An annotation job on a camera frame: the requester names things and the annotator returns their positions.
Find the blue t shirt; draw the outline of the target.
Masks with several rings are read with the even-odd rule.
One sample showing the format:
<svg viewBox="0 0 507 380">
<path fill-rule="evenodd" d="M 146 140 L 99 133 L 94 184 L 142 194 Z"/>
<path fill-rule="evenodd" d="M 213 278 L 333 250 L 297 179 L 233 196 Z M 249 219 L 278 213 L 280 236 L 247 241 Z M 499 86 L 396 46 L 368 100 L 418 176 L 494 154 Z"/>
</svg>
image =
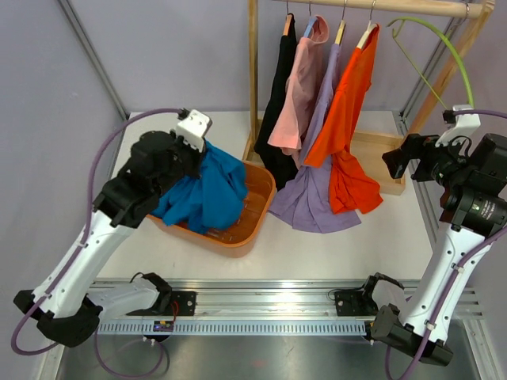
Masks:
<svg viewBox="0 0 507 380">
<path fill-rule="evenodd" d="M 200 178 L 179 180 L 151 215 L 167 226 L 186 222 L 187 228 L 198 234 L 226 230 L 240 218 L 247 193 L 245 165 L 208 143 Z"/>
</svg>

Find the green clothes hanger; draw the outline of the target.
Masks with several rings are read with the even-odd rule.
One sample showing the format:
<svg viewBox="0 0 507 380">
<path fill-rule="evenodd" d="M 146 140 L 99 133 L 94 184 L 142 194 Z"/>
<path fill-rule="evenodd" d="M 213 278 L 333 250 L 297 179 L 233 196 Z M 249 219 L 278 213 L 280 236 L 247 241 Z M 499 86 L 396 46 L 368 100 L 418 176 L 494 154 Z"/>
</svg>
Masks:
<svg viewBox="0 0 507 380">
<path fill-rule="evenodd" d="M 406 23 L 415 24 L 421 26 L 427 31 L 431 32 L 437 39 L 438 42 L 436 44 L 436 48 L 434 49 L 428 64 L 424 70 L 420 69 L 409 52 L 405 49 L 402 43 L 399 40 L 400 35 L 406 25 Z M 428 88 L 429 92 L 433 95 L 435 100 L 444 108 L 449 109 L 449 107 L 445 104 L 445 102 L 441 98 L 441 93 L 443 90 L 438 90 L 436 85 L 432 85 L 427 78 L 427 73 L 429 72 L 428 67 L 434 69 L 436 67 L 436 59 L 441 56 L 443 51 L 446 51 L 448 55 L 451 57 L 451 63 L 455 64 L 455 68 L 458 70 L 461 81 L 463 83 L 465 97 L 467 100 L 467 105 L 470 105 L 472 108 L 475 106 L 475 96 L 473 93 L 473 89 L 471 86 L 471 81 L 469 79 L 469 75 L 467 72 L 467 68 L 465 67 L 464 61 L 460 53 L 457 51 L 457 48 L 451 42 L 450 37 L 443 32 L 441 32 L 435 25 L 430 22 L 423 20 L 419 17 L 396 17 L 392 19 L 387 27 L 391 30 L 391 39 L 398 46 L 399 50 L 405 56 L 406 60 L 410 63 L 410 65 L 417 72 L 421 81 Z"/>
</svg>

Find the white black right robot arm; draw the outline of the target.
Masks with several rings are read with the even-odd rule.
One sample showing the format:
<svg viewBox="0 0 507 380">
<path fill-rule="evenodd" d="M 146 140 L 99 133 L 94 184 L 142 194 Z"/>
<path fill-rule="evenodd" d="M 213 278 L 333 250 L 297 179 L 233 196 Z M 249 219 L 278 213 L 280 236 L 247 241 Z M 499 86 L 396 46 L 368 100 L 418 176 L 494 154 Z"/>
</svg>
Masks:
<svg viewBox="0 0 507 380">
<path fill-rule="evenodd" d="M 399 178 L 409 162 L 419 162 L 412 178 L 435 181 L 444 188 L 436 252 L 417 290 L 406 297 L 397 280 L 376 273 L 359 288 L 333 292 L 340 317 L 373 317 L 373 340 L 417 361 L 446 366 L 454 309 L 478 262 L 494 239 L 506 232 L 506 138 L 486 134 L 470 151 L 465 137 L 440 143 L 436 135 L 411 134 L 402 145 L 383 154 L 389 174 Z"/>
</svg>

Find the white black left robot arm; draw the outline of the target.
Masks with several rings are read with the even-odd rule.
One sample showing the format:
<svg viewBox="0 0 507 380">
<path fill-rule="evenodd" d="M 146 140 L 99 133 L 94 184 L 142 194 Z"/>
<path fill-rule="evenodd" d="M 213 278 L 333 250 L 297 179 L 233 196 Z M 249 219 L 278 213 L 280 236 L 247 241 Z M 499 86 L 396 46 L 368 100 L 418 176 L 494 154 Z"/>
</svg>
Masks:
<svg viewBox="0 0 507 380">
<path fill-rule="evenodd" d="M 34 319 L 54 345 L 74 348 L 103 321 L 132 312 L 161 315 L 171 310 L 172 287 L 154 273 L 110 291 L 89 294 L 88 290 L 162 196 L 184 177 L 198 175 L 205 154 L 203 138 L 176 131 L 143 134 L 118 174 L 97 197 L 89 198 L 82 232 L 52 273 L 35 289 L 16 294 L 13 302 L 23 318 Z"/>
</svg>

